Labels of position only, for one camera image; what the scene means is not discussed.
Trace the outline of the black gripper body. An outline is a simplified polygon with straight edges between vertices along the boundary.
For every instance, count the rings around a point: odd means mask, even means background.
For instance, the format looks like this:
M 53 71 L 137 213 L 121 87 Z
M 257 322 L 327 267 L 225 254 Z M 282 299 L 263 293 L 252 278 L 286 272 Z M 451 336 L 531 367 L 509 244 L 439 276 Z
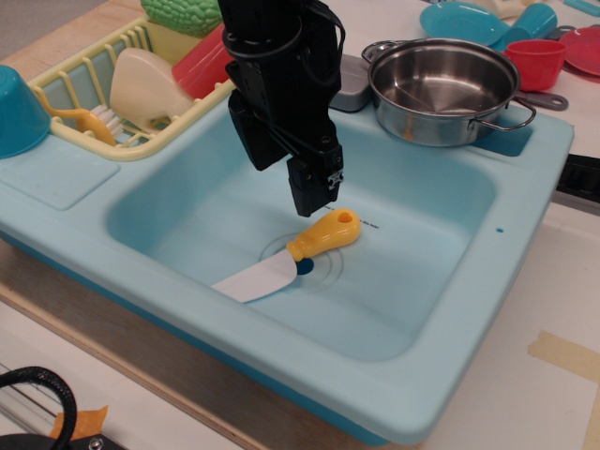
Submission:
M 341 86 L 344 28 L 333 13 L 243 13 L 225 20 L 227 67 L 236 90 L 293 157 L 338 161 L 329 104 Z

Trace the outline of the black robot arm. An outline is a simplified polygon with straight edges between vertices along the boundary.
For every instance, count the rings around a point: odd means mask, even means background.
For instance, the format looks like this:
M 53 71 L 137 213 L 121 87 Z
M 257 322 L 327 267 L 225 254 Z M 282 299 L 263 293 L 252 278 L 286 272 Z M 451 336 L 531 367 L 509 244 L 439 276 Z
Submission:
M 329 117 L 345 29 L 321 1 L 221 1 L 232 122 L 258 171 L 286 159 L 301 217 L 335 201 L 342 146 Z

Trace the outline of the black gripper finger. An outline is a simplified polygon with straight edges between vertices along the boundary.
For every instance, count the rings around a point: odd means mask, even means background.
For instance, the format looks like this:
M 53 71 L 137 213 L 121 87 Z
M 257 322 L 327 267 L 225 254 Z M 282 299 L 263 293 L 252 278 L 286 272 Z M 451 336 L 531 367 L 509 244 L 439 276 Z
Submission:
M 238 137 L 257 171 L 269 168 L 288 155 L 240 93 L 231 94 L 228 108 Z
M 319 209 L 338 199 L 343 182 L 343 169 L 335 167 L 325 174 L 297 157 L 287 161 L 289 184 L 296 213 L 310 217 Z

